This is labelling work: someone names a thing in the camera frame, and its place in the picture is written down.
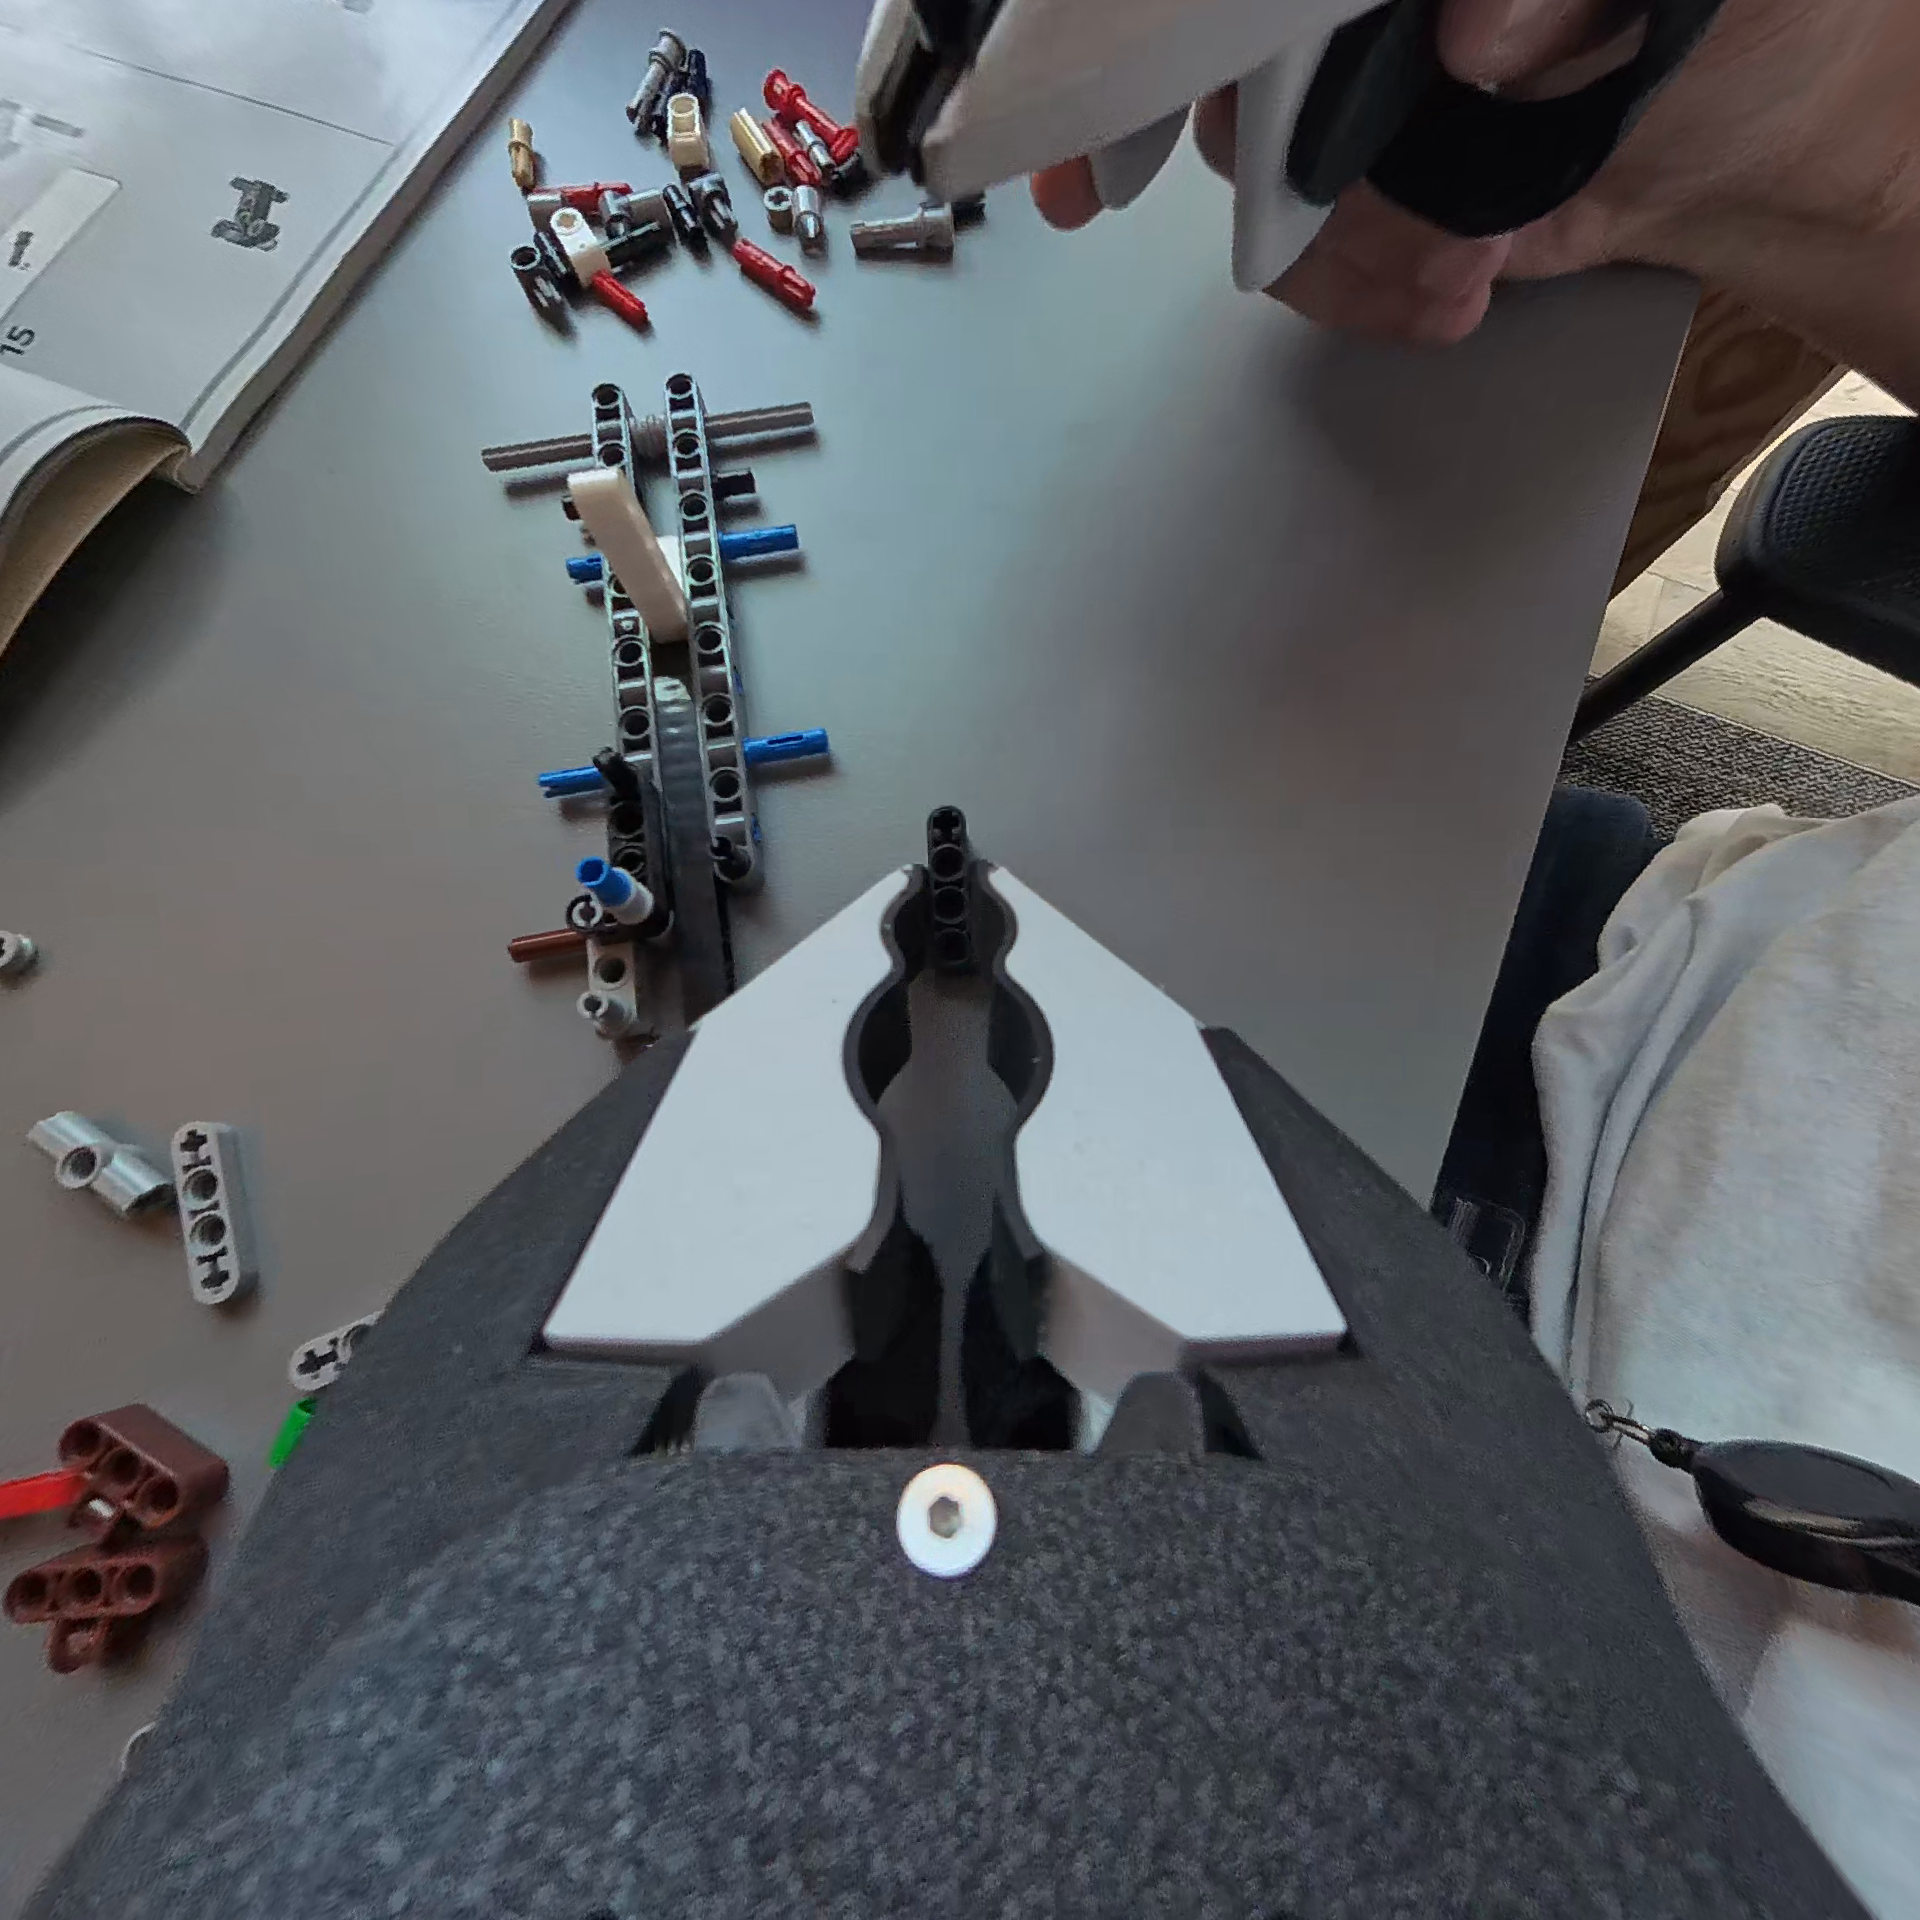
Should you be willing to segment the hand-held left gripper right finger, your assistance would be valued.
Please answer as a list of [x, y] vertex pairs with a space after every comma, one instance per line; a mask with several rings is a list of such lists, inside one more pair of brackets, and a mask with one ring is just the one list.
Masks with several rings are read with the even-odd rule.
[[1016, 1101], [1000, 1297], [1046, 1361], [1274, 1361], [1348, 1337], [1203, 1027], [1009, 869], [989, 1069]]

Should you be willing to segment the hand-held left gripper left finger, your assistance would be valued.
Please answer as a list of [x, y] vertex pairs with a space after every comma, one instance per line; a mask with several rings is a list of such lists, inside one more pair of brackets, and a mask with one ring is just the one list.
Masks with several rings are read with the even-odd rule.
[[851, 1033], [899, 982], [890, 869], [687, 1043], [543, 1325], [625, 1361], [883, 1359], [921, 1305], [921, 1254]]

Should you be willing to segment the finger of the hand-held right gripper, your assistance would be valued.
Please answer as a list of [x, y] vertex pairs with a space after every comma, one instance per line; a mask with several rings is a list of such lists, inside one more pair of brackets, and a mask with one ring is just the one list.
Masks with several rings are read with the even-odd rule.
[[912, 176], [965, 195], [1096, 156], [1264, 69], [1311, 66], [1372, 4], [915, 4]]
[[879, 174], [925, 180], [925, 140], [972, 58], [972, 4], [874, 4], [856, 66], [856, 123]]

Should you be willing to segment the pile of small lego pins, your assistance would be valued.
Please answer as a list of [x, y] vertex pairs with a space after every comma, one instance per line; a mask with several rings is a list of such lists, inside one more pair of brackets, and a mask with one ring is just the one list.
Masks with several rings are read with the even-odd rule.
[[650, 334], [638, 285], [676, 251], [700, 263], [719, 251], [787, 314], [812, 320], [816, 285], [744, 232], [723, 151], [736, 151], [737, 169], [756, 191], [772, 239], [793, 242], [803, 258], [828, 255], [828, 202], [868, 191], [872, 151], [851, 118], [831, 114], [785, 69], [761, 78], [761, 107], [736, 107], [724, 123], [713, 107], [705, 48], [659, 30], [625, 118], [643, 155], [667, 165], [662, 183], [553, 180], [534, 127], [527, 118], [506, 122], [509, 176], [528, 219], [509, 271], [545, 326], [567, 334], [578, 311], [600, 307]]

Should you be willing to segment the short black lego beam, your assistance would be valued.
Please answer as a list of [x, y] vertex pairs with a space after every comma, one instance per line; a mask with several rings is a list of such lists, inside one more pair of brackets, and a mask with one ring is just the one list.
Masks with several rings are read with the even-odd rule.
[[945, 978], [994, 966], [1001, 948], [1001, 908], [986, 884], [989, 866], [972, 854], [965, 814], [940, 805], [925, 822], [925, 955]]

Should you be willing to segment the white thin lego liftarm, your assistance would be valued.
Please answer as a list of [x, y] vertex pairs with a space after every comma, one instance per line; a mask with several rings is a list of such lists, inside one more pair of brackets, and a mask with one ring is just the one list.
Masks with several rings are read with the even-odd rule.
[[381, 1314], [357, 1316], [329, 1333], [301, 1342], [286, 1359], [286, 1383], [301, 1398], [327, 1390], [357, 1355], [357, 1347], [379, 1325]]

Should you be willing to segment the grey thin lego liftarm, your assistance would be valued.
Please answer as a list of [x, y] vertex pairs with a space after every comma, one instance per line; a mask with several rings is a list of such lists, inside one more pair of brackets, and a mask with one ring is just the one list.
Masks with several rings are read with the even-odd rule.
[[169, 1163], [188, 1292], [206, 1309], [228, 1309], [258, 1286], [258, 1226], [238, 1129], [187, 1120], [169, 1140]]

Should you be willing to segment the grey lego beam assembly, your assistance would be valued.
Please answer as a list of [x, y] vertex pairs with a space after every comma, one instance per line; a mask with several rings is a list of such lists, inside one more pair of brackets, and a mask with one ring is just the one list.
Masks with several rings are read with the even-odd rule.
[[810, 401], [713, 413], [676, 373], [657, 413], [600, 383], [589, 432], [481, 450], [506, 485], [561, 489], [580, 533], [564, 567], [600, 596], [612, 649], [612, 745], [540, 776], [545, 801], [600, 817], [605, 854], [571, 881], [564, 924], [509, 955], [580, 961], [578, 1016], [625, 1048], [736, 990], [732, 900], [764, 871], [754, 768], [828, 751], [824, 733], [751, 736], [732, 635], [732, 567], [801, 562], [801, 537], [737, 523], [756, 485], [724, 455], [805, 437]]

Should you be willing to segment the light grey lego connector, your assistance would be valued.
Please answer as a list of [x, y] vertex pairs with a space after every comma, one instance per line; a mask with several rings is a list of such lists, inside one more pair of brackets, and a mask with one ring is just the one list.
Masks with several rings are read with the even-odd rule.
[[36, 1120], [26, 1142], [53, 1163], [63, 1189], [89, 1191], [114, 1218], [136, 1218], [173, 1202], [173, 1179], [158, 1163], [83, 1115]]

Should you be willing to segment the brown lego liftarm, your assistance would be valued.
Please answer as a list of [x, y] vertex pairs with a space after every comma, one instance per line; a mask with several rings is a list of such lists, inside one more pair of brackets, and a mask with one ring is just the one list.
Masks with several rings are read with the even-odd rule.
[[130, 1534], [46, 1557], [6, 1583], [3, 1617], [46, 1628], [55, 1675], [97, 1668], [136, 1643], [145, 1623], [188, 1597], [206, 1574], [197, 1534]]
[[150, 1404], [73, 1421], [58, 1462], [83, 1480], [67, 1530], [96, 1543], [175, 1533], [228, 1495], [228, 1462]]

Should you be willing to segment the lego instruction booklet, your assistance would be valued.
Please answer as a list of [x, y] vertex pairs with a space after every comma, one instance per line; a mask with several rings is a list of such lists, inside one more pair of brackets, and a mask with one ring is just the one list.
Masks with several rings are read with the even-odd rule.
[[199, 494], [564, 4], [3, 4], [3, 643]]

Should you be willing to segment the person's right hand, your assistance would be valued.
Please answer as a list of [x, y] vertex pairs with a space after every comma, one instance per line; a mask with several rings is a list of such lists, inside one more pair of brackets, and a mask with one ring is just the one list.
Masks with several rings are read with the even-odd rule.
[[1918, 410], [1918, 4], [1725, 4], [1589, 188], [1452, 239], [1348, 191], [1267, 287], [1315, 326], [1452, 348], [1506, 282], [1692, 276]]

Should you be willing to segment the clear badge holder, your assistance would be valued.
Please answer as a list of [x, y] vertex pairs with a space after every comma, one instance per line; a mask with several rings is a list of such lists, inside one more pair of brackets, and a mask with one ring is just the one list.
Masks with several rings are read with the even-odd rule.
[[1489, 1284], [1499, 1291], [1524, 1284], [1527, 1220], [1519, 1212], [1452, 1189], [1436, 1189], [1434, 1218]]

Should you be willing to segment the person's dark pants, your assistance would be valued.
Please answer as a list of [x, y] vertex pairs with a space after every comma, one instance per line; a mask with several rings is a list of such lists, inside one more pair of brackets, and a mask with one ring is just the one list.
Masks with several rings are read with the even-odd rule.
[[1532, 1314], [1527, 1256], [1548, 1186], [1532, 1043], [1548, 1006], [1597, 974], [1601, 930], [1658, 849], [1641, 801], [1569, 783], [1551, 795], [1458, 1095], [1436, 1189], [1527, 1220], [1524, 1284], [1495, 1286], [1520, 1320]]

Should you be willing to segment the wooden side panel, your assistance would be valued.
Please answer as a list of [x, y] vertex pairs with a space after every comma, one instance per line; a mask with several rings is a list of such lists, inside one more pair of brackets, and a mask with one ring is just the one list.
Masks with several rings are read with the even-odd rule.
[[1699, 525], [1844, 373], [1788, 326], [1701, 285], [1610, 596]]

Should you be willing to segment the white shirt person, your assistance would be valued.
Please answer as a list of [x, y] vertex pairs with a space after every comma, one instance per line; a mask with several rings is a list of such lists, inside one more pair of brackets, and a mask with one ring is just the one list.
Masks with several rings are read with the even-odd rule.
[[[1918, 796], [1680, 826], [1532, 1069], [1532, 1333], [1569, 1398], [1918, 1480]], [[1918, 1608], [1762, 1571], [1635, 1447], [1617, 1472], [1791, 1814], [1918, 1917]]]

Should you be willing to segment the black office chair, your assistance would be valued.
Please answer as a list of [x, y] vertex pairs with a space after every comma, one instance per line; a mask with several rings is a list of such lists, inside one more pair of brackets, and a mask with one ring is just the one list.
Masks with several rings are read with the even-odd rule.
[[1740, 487], [1715, 592], [1581, 693], [1569, 742], [1772, 622], [1918, 687], [1918, 414], [1797, 428]]

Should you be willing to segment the black badge reel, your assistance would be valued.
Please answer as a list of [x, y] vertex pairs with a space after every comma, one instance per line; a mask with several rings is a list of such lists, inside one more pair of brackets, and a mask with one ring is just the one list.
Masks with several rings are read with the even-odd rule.
[[1689, 1477], [1701, 1517], [1740, 1557], [1832, 1595], [1918, 1604], [1914, 1480], [1804, 1444], [1704, 1444], [1605, 1401], [1585, 1404], [1585, 1421]]

